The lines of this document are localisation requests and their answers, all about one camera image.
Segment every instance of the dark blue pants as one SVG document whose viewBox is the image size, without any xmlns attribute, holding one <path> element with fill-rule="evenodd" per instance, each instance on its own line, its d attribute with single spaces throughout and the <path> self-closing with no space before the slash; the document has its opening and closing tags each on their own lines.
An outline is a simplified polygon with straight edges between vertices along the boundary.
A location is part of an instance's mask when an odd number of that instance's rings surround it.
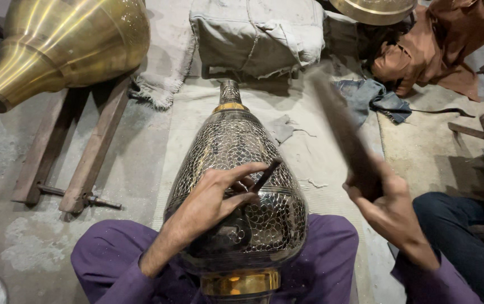
<svg viewBox="0 0 484 304">
<path fill-rule="evenodd" d="M 413 204 L 431 245 L 448 258 L 484 302 L 484 242 L 468 229 L 484 225 L 484 202 L 429 192 L 416 197 Z"/>
</svg>

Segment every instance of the purple pants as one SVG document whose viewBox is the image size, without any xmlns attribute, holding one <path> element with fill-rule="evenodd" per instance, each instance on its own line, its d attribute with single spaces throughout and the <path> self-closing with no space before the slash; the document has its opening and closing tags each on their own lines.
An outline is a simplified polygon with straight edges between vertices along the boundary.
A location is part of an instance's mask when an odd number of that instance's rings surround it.
<svg viewBox="0 0 484 304">
<path fill-rule="evenodd" d="M 356 229 L 336 215 L 311 214 L 308 223 L 306 245 L 281 268 L 281 287 L 272 304 L 292 303 L 293 299 L 296 303 L 348 304 L 358 247 Z M 102 296 L 113 284 L 124 285 L 117 281 L 128 277 L 127 272 L 156 236 L 157 231 L 125 220 L 105 220 L 84 233 L 73 249 L 71 263 L 90 303 L 108 302 Z M 116 291 L 139 292 L 129 286 Z M 198 280 L 175 262 L 151 280 L 150 288 L 154 289 L 150 303 L 206 303 Z"/>
</svg>

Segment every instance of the blue cloth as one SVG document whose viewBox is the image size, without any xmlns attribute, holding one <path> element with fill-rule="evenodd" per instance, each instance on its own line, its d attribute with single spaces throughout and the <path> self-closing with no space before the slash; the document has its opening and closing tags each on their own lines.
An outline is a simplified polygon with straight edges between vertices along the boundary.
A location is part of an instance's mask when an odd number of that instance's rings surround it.
<svg viewBox="0 0 484 304">
<path fill-rule="evenodd" d="M 340 80 L 334 85 L 345 97 L 357 128 L 366 121 L 369 109 L 385 114 L 396 124 L 404 122 L 413 112 L 405 100 L 393 91 L 387 92 L 383 84 L 373 79 Z"/>
</svg>

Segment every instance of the knee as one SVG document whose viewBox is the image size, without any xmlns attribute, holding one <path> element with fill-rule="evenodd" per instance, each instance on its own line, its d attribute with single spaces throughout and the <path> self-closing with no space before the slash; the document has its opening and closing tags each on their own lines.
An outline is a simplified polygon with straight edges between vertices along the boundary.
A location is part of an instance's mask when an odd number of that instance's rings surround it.
<svg viewBox="0 0 484 304">
<path fill-rule="evenodd" d="M 104 238 L 116 226 L 119 220 L 103 220 L 91 225 L 83 236 L 76 242 L 71 252 L 71 264 L 75 265 L 76 261 L 82 259 L 86 254 L 92 252 L 97 247 L 97 238 Z"/>
<path fill-rule="evenodd" d="M 319 238 L 333 238 L 340 240 L 346 248 L 350 248 L 356 254 L 358 249 L 358 231 L 346 218 L 339 215 L 310 215 L 309 226 L 317 230 Z"/>
<path fill-rule="evenodd" d="M 449 196 L 441 192 L 428 192 L 413 200 L 413 208 L 421 225 L 433 222 L 449 210 Z"/>
</svg>

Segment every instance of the hand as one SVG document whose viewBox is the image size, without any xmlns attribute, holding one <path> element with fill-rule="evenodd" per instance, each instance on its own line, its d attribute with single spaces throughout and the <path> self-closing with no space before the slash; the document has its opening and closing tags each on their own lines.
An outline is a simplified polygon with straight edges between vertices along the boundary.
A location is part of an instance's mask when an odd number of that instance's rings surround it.
<svg viewBox="0 0 484 304">
<path fill-rule="evenodd" d="M 236 207 L 258 198 L 257 194 L 246 190 L 254 185 L 248 175 L 267 168 L 265 163 L 247 163 L 232 170 L 206 170 L 142 257 L 141 271 L 147 276 L 155 276 L 176 253 L 217 225 Z M 227 188 L 239 194 L 224 200 Z"/>
<path fill-rule="evenodd" d="M 404 252 L 411 262 L 429 270 L 440 267 L 429 242 L 424 236 L 413 209 L 409 186 L 394 174 L 380 157 L 373 156 L 375 168 L 381 175 L 383 197 L 373 204 L 351 186 L 352 177 L 343 184 L 349 198 L 358 206 L 364 218 L 377 233 Z"/>
</svg>

